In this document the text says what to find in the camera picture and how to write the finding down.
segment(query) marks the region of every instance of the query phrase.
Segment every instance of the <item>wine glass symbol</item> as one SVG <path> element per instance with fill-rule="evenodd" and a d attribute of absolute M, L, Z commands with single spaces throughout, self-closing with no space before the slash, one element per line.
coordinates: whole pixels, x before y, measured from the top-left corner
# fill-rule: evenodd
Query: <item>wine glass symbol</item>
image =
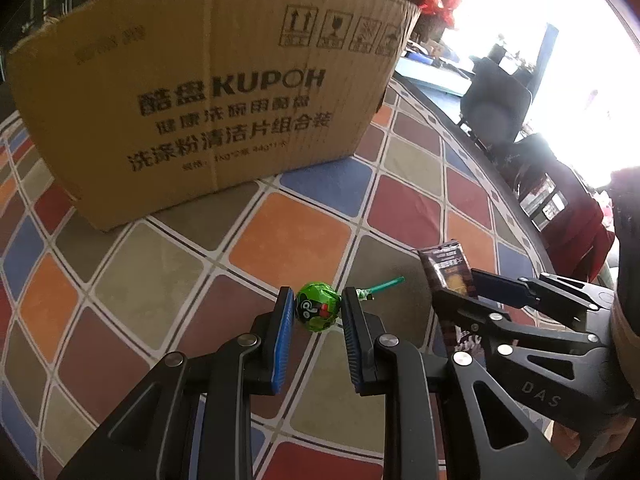
<path fill-rule="evenodd" d="M 331 22 L 331 28 L 334 30 L 330 36 L 337 36 L 338 29 L 342 26 L 342 17 L 334 16 L 333 21 Z"/>

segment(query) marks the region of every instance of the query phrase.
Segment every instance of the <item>snack package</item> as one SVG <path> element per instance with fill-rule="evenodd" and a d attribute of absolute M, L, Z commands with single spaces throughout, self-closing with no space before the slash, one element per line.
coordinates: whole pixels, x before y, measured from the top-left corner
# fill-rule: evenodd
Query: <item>snack package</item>
<path fill-rule="evenodd" d="M 459 241 L 452 240 L 439 246 L 420 249 L 418 256 L 431 290 L 448 288 L 464 296 L 478 297 L 471 268 Z M 484 365 L 480 336 L 443 319 L 440 320 L 440 327 L 447 355 L 465 351 Z"/>

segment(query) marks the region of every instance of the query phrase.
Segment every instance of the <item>arrow symbol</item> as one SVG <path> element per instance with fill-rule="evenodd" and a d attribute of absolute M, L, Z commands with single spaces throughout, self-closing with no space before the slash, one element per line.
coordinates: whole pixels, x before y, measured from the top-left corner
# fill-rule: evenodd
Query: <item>arrow symbol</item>
<path fill-rule="evenodd" d="M 289 30 L 295 30 L 296 28 L 296 20 L 298 19 L 298 11 L 294 10 L 291 13 L 291 26 L 289 27 Z"/>
<path fill-rule="evenodd" d="M 306 26 L 309 24 L 309 20 L 311 19 L 311 12 L 307 11 L 305 14 L 305 26 L 303 27 L 302 30 L 304 30 L 306 32 Z"/>

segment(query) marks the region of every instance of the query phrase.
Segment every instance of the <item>silver screw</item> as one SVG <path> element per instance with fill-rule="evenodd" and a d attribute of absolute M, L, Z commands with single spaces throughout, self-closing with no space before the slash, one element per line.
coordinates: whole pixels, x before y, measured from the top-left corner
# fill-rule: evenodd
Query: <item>silver screw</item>
<path fill-rule="evenodd" d="M 378 341 L 380 341 L 382 346 L 389 347 L 396 346 L 399 343 L 398 338 L 393 334 L 383 334 L 378 338 Z"/>
<path fill-rule="evenodd" d="M 253 346 L 258 342 L 258 336 L 255 334 L 242 334 L 238 336 L 238 344 L 240 346 Z"/>
<path fill-rule="evenodd" d="M 171 352 L 164 356 L 164 364 L 169 368 L 180 366 L 182 361 L 184 361 L 184 357 L 182 357 L 180 352 Z"/>
<path fill-rule="evenodd" d="M 511 355 L 513 354 L 513 347 L 511 345 L 500 345 L 498 346 L 498 354 Z"/>
<path fill-rule="evenodd" d="M 453 354 L 453 360 L 460 366 L 469 366 L 473 362 L 473 358 L 466 352 L 456 352 Z"/>

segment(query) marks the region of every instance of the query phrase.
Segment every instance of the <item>orange tile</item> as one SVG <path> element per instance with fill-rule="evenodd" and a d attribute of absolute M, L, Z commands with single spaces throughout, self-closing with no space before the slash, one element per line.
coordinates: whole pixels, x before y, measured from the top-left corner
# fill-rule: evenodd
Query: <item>orange tile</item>
<path fill-rule="evenodd" d="M 78 293 L 51 254 L 46 254 L 24 295 L 20 315 L 48 362 L 53 361 L 77 302 Z"/>
<path fill-rule="evenodd" d="M 229 261 L 277 287 L 334 280 L 351 234 L 326 213 L 279 193 L 267 197 L 229 255 Z"/>
<path fill-rule="evenodd" d="M 386 105 L 382 105 L 377 114 L 373 116 L 372 123 L 379 124 L 380 126 L 389 126 L 391 122 L 391 114 L 393 110 Z"/>
<path fill-rule="evenodd" d="M 469 265 L 476 269 L 495 272 L 494 240 L 462 216 L 447 212 L 447 241 L 457 240 Z"/>
<path fill-rule="evenodd" d="M 4 208 L 9 199 L 14 195 L 15 179 L 13 177 L 4 181 L 0 186 L 0 208 Z"/>

